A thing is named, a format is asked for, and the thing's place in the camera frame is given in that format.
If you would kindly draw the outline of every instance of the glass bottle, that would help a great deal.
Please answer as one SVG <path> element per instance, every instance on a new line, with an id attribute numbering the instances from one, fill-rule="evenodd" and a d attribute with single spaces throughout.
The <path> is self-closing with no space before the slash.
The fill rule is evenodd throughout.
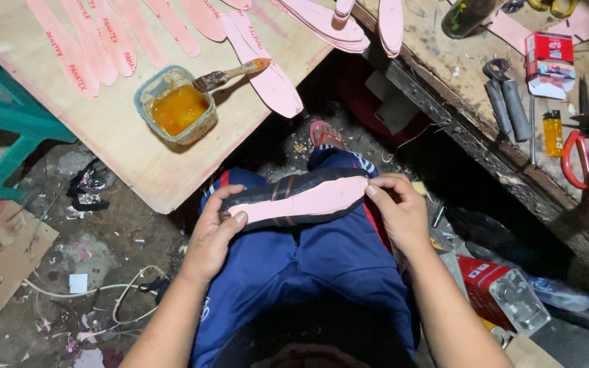
<path id="1" fill-rule="evenodd" d="M 456 0 L 442 19 L 447 37 L 462 39 L 475 29 L 503 0 Z"/>

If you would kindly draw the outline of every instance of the red box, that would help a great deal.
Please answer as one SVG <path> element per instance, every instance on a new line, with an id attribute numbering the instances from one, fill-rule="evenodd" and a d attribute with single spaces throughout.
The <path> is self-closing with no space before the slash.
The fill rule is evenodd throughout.
<path id="1" fill-rule="evenodd" d="M 463 274 L 467 297 L 474 311 L 495 325 L 516 331 L 489 292 L 490 284 L 510 271 L 511 268 L 463 256 L 458 256 L 458 264 Z"/>
<path id="2" fill-rule="evenodd" d="M 485 320 L 527 337 L 551 320 L 519 270 L 472 257 L 457 258 L 469 302 Z"/>
<path id="3" fill-rule="evenodd" d="M 572 37 L 533 32 L 526 38 L 526 75 L 532 94 L 564 99 L 576 80 Z"/>

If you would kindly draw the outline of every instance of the foot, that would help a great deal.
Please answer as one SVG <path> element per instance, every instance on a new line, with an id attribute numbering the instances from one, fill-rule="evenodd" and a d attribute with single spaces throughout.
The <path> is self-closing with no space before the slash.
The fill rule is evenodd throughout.
<path id="1" fill-rule="evenodd" d="M 322 136 L 322 133 L 328 133 L 332 136 L 336 136 L 338 139 L 334 139 L 333 137 L 329 137 L 325 134 L 322 137 L 322 142 L 320 142 L 319 137 Z M 344 151 L 344 140 L 342 139 L 342 134 L 331 125 L 324 123 L 322 127 L 316 126 L 315 129 L 313 129 L 313 138 L 315 138 L 315 142 L 313 142 L 315 147 L 324 144 L 338 147 Z"/>

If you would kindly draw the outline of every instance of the fingernail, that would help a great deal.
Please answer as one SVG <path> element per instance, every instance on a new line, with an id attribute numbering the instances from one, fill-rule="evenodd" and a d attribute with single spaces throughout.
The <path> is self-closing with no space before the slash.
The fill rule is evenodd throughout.
<path id="1" fill-rule="evenodd" d="M 236 219 L 238 223 L 242 223 L 247 218 L 247 212 L 240 211 L 237 215 L 233 216 L 233 218 Z"/>
<path id="2" fill-rule="evenodd" d="M 378 191 L 376 190 L 376 187 L 374 187 L 373 185 L 368 185 L 367 189 L 365 189 L 365 191 L 367 192 L 368 195 L 373 196 L 376 193 L 378 193 Z"/>

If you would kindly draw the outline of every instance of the navy blue pants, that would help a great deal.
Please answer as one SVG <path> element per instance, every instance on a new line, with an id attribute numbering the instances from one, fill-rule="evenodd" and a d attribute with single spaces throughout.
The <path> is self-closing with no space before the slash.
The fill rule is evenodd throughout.
<path id="1" fill-rule="evenodd" d="M 372 177 L 377 175 L 361 154 L 322 145 L 310 155 L 308 170 L 326 167 L 360 167 Z M 229 184 L 255 188 L 267 181 L 239 168 L 225 171 L 206 190 L 200 213 L 212 192 Z M 304 229 L 299 245 L 286 229 L 257 230 L 234 238 L 204 302 L 192 366 L 207 367 L 233 332 L 270 307 L 305 302 L 325 289 L 390 313 L 399 339 L 412 354 L 407 290 L 388 239 L 377 231 L 373 212 L 363 205 L 345 217 Z"/>

